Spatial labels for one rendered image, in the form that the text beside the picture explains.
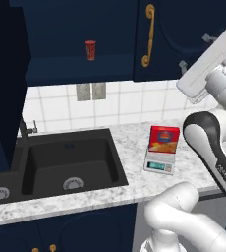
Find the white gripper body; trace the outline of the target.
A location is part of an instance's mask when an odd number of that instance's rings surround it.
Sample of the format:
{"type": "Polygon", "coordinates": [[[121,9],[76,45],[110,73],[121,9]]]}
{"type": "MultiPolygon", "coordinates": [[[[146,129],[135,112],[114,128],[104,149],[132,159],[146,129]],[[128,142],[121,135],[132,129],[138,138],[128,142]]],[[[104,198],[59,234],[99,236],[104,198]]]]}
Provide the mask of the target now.
{"type": "Polygon", "coordinates": [[[206,77],[219,65],[226,66],[226,30],[179,79],[177,88],[192,104],[201,102],[208,95],[206,77]]]}

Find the closed navy cabinet door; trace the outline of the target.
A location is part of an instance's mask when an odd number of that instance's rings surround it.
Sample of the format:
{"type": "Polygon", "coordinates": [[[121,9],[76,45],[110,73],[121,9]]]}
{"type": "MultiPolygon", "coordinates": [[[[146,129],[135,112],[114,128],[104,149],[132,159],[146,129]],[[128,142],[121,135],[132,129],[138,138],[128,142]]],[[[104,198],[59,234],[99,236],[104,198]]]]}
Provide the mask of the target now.
{"type": "Polygon", "coordinates": [[[202,37],[219,37],[226,30],[226,0],[139,0],[134,80],[177,80],[183,76],[179,63],[187,70],[212,44],[202,37]],[[154,37],[149,65],[141,59],[147,54],[150,19],[148,4],[155,8],[154,37]]]}

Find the red boxed food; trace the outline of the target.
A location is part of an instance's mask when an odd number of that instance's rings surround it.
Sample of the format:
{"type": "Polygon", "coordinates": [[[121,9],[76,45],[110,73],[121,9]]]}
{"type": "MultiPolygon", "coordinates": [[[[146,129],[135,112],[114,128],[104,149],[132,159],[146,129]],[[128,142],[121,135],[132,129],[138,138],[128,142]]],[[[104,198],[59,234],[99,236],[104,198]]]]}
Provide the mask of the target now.
{"type": "Polygon", "coordinates": [[[148,150],[155,153],[175,154],[179,136],[179,127],[151,126],[148,150]]]}

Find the white digital scale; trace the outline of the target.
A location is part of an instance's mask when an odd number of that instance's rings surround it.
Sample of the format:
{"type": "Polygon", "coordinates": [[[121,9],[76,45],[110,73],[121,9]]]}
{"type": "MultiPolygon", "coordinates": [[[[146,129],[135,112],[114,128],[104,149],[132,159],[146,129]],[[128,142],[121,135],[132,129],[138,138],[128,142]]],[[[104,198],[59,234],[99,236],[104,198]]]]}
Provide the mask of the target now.
{"type": "Polygon", "coordinates": [[[143,169],[145,171],[173,175],[176,155],[146,151],[143,169]]]}

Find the open navy cabinet door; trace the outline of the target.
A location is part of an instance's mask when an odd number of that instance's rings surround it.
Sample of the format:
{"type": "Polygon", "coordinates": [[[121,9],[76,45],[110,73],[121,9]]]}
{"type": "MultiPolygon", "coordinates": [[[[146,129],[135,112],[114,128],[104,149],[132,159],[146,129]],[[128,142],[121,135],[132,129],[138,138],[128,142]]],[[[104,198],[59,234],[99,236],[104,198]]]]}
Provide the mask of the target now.
{"type": "Polygon", "coordinates": [[[30,59],[23,9],[0,0],[0,172],[12,164],[30,59]]]}

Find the navy base cabinet door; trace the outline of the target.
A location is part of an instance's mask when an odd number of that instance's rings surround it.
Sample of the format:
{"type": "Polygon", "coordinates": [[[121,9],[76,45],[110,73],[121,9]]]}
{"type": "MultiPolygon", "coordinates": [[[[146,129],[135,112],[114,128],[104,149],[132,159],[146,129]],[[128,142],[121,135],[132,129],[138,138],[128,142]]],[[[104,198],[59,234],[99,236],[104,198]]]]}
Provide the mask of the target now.
{"type": "Polygon", "coordinates": [[[137,205],[129,204],[37,221],[45,251],[132,252],[137,205]]]}
{"type": "Polygon", "coordinates": [[[35,220],[0,225],[0,252],[45,252],[35,220]]]}

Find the red cup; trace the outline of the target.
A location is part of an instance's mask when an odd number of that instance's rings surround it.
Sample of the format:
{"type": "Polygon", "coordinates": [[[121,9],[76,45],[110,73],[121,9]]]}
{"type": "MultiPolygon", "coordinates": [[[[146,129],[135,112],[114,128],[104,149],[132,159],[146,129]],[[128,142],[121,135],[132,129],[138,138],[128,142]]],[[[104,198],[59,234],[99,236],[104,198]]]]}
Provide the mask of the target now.
{"type": "Polygon", "coordinates": [[[93,61],[95,59],[95,40],[87,40],[85,42],[86,56],[88,61],[93,61]]]}

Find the grey dishwasher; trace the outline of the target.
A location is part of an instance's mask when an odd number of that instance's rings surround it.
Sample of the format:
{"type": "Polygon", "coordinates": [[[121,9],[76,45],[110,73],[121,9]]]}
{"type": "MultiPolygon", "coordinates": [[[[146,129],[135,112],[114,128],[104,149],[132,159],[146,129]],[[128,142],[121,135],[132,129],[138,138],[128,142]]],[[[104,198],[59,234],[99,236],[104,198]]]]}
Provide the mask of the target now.
{"type": "MultiPolygon", "coordinates": [[[[151,228],[144,218],[144,207],[146,202],[138,203],[135,233],[133,241],[133,252],[140,252],[142,244],[151,235],[151,228]]],[[[201,197],[193,208],[195,214],[205,214],[216,221],[223,228],[226,228],[226,197],[214,197],[209,199],[201,197]]]]}

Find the black double sink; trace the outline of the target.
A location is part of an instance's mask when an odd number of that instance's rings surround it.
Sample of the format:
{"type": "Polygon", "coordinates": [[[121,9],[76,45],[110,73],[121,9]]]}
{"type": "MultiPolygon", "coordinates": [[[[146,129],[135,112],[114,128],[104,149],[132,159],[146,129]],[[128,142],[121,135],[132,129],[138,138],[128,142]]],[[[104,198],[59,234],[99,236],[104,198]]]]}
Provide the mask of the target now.
{"type": "Polygon", "coordinates": [[[19,139],[0,172],[0,204],[126,186],[109,129],[19,139]]]}

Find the black faucet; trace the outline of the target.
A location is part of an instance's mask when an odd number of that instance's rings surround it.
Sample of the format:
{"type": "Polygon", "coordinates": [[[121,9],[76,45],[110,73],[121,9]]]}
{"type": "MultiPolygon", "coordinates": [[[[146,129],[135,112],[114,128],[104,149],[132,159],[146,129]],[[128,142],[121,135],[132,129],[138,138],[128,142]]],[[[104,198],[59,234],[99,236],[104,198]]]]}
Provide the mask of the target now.
{"type": "Polygon", "coordinates": [[[38,132],[36,122],[33,122],[32,128],[28,128],[26,122],[24,121],[24,118],[21,118],[19,128],[20,128],[21,135],[24,139],[27,139],[29,134],[34,134],[38,132]]]}

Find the grey wall outlet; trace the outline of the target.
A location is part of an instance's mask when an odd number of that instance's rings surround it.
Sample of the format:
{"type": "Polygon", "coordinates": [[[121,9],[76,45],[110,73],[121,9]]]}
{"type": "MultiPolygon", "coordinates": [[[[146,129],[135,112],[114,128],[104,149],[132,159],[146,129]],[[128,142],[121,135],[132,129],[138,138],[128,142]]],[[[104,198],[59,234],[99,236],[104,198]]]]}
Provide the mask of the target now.
{"type": "Polygon", "coordinates": [[[77,101],[90,100],[90,84],[76,84],[77,101]]]}
{"type": "Polygon", "coordinates": [[[92,99],[106,99],[106,84],[105,83],[93,83],[92,84],[92,99]]]}

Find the navy wall cabinet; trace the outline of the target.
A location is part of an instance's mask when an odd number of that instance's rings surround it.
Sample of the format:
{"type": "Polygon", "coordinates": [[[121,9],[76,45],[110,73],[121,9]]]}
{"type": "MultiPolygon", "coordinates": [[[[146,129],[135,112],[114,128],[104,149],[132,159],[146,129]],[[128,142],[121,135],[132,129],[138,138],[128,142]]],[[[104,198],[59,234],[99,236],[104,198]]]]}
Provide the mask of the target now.
{"type": "Polygon", "coordinates": [[[29,86],[132,79],[138,0],[9,2],[24,12],[29,86]],[[96,41],[93,61],[87,60],[87,40],[96,41]]]}

